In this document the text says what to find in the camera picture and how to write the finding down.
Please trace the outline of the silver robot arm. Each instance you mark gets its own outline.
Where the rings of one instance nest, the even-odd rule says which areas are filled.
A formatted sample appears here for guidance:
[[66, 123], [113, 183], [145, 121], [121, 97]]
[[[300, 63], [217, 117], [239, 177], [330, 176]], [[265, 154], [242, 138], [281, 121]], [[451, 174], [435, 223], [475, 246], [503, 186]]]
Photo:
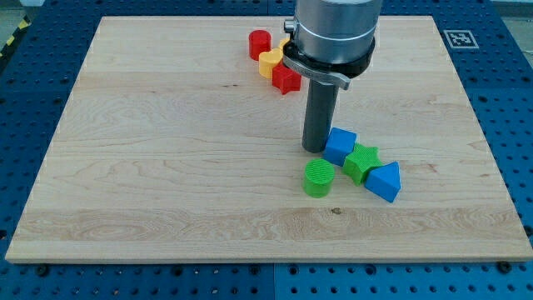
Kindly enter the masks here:
[[347, 90], [370, 64], [382, 0], [297, 0], [284, 22], [290, 41], [283, 63], [295, 72]]

